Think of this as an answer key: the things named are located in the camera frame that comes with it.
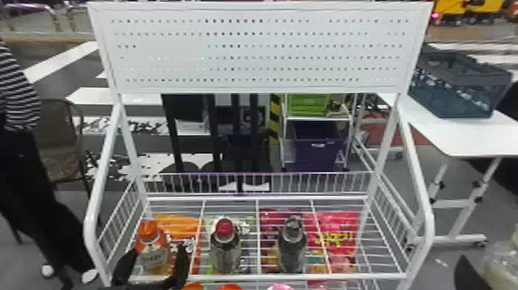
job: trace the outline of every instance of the orange bottle cap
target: orange bottle cap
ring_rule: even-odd
[[[217,290],[241,290],[238,284],[225,284],[220,286]]]
[[[138,235],[143,241],[152,241],[158,235],[158,224],[156,221],[142,221],[139,225]]]

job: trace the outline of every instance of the striped shirt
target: striped shirt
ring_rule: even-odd
[[[0,114],[4,128],[31,130],[39,120],[41,101],[7,45],[0,39]]]

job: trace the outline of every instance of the metal shelf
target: metal shelf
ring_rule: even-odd
[[[228,188],[229,183],[242,177],[248,187],[244,187],[246,194],[235,195],[234,192],[221,190]],[[374,197],[373,206],[368,207],[366,190],[372,178],[369,171],[348,173],[320,173],[320,174],[161,174],[159,182],[148,182],[147,206],[141,208],[137,201],[138,193],[135,184],[131,183],[121,197],[118,206],[112,213],[107,225],[99,236],[99,243],[107,251],[116,253],[123,248],[128,251],[134,246],[136,228],[147,212],[153,214],[171,214],[170,224],[178,226],[185,223],[185,217],[198,221],[197,230],[191,233],[185,231],[170,231],[170,234],[193,236],[193,254],[191,255],[191,282],[231,282],[257,281],[278,282],[298,280],[343,280],[343,279],[373,279],[384,277],[387,279],[405,279],[403,271],[409,256],[405,253],[405,236],[411,231],[409,220],[400,214],[399,207],[391,202],[386,195],[388,192],[378,191]],[[208,190],[203,184],[212,184]],[[279,214],[302,214],[305,220],[306,234],[316,234],[320,237],[319,246],[308,247],[306,254],[313,262],[308,262],[304,274],[268,274],[269,268],[275,267],[272,260],[266,260],[265,251],[271,248],[263,243],[274,243],[267,232],[261,229],[260,213],[262,211],[277,212]],[[317,222],[320,213],[347,212],[348,216],[340,219],[340,223],[333,224],[337,228],[358,227],[352,232],[348,241],[351,244],[333,244],[336,241],[325,240],[321,233],[322,225]],[[365,214],[363,226],[360,217]],[[246,224],[246,230],[241,235],[241,246],[244,249],[242,266],[246,273],[239,275],[207,274],[210,268],[208,251],[210,247],[211,220],[224,215]],[[131,229],[127,242],[122,238],[114,244],[111,237],[122,237],[117,234],[124,228]],[[351,251],[347,254],[330,253],[331,244],[334,251],[337,248]],[[200,263],[193,263],[195,257],[200,256]],[[333,263],[337,257],[354,257],[352,263]],[[336,271],[339,266],[350,265],[354,271]],[[310,273],[309,267],[319,267],[318,273]],[[153,282],[165,278],[162,275],[148,275],[140,266],[134,268],[133,282]]]
[[[290,286],[295,290],[310,290],[315,287],[309,285],[306,281],[292,281],[289,283]],[[265,290],[271,286],[270,282],[240,282],[239,286],[242,290]],[[203,283],[203,290],[218,290],[221,287],[221,283]],[[326,289],[328,290],[361,290],[367,289],[368,286],[364,286],[359,280],[347,280],[340,282],[327,282]]]

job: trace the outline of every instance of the blue plastic crate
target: blue plastic crate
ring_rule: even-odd
[[[489,118],[511,74],[457,52],[423,53],[409,95],[439,118]]]

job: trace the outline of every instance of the table leg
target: table leg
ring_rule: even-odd
[[[437,193],[442,188],[442,179],[444,178],[444,174],[448,170],[449,165],[449,158],[447,157],[441,164],[441,167],[439,167],[439,170],[437,171],[436,176],[433,178],[432,182],[428,185],[428,195],[430,196],[430,202],[435,202]],[[414,231],[415,233],[419,232],[419,229],[422,226],[422,214],[418,213],[415,216],[415,220],[413,223]]]
[[[344,155],[344,164],[343,169],[348,169],[349,164],[349,158],[351,158],[351,149],[352,149],[352,142],[355,138],[356,130],[355,126],[353,124],[355,116],[356,116],[356,107],[358,106],[358,94],[355,93],[355,96],[352,100],[352,108],[351,108],[351,119],[348,121],[348,132],[347,132],[347,144],[345,146],[345,153],[342,153]]]
[[[469,217],[475,210],[475,207],[478,203],[482,201],[482,197],[484,193],[486,192],[487,187],[489,186],[489,181],[491,180],[491,177],[496,171],[496,168],[498,168],[498,165],[500,164],[500,161],[502,161],[502,157],[497,157],[491,161],[491,164],[489,165],[489,168],[484,173],[484,176],[481,180],[475,181],[473,183],[474,188],[471,191],[471,194],[468,199],[465,200],[447,200],[447,201],[438,201],[437,204],[435,204],[435,208],[459,208],[461,207],[462,210],[453,223],[452,228],[450,229],[449,233],[447,235],[443,236],[435,236],[434,238],[434,245],[440,245],[440,244],[469,244],[469,243],[486,243],[487,237],[484,234],[460,234],[460,231],[464,228],[464,225],[466,225],[466,222],[469,220]],[[429,187],[429,192],[432,192],[434,190],[437,192],[436,188],[439,187],[437,185],[434,185],[433,187]],[[412,239],[414,244],[418,244],[420,242],[420,237],[415,237]]]
[[[460,234],[460,231],[464,228],[464,225],[468,221],[469,217],[471,216],[471,213],[475,210],[476,204],[478,204],[480,201],[482,201],[482,196],[486,192],[487,187],[489,186],[489,181],[491,180],[491,177],[496,171],[496,168],[498,168],[498,165],[500,164],[500,161],[502,161],[502,157],[497,157],[491,161],[491,164],[489,165],[489,168],[484,173],[484,176],[481,181],[475,181],[474,188],[471,191],[471,195],[469,196],[469,204],[468,206],[464,207],[463,210],[460,212],[459,216],[457,217],[457,220],[452,226],[451,231],[449,232],[448,236],[450,238],[455,238]]]
[[[360,109],[358,111],[358,117],[355,117],[353,116],[353,120],[355,121],[355,125],[354,125],[354,133],[353,133],[353,138],[356,138],[358,136],[358,133],[360,132],[360,127],[363,125],[363,124],[386,124],[387,123],[387,119],[383,119],[383,118],[364,118],[364,115],[365,115],[365,100],[366,100],[366,95],[364,94],[363,97],[362,97],[362,102],[360,104]],[[367,148],[367,151],[372,155],[372,156],[375,156],[378,154],[379,152],[379,148],[377,147],[372,147],[372,148]],[[389,156],[391,158],[395,158],[396,160],[400,160],[403,158],[403,147],[402,146],[390,146],[388,148],[388,153],[390,154]]]

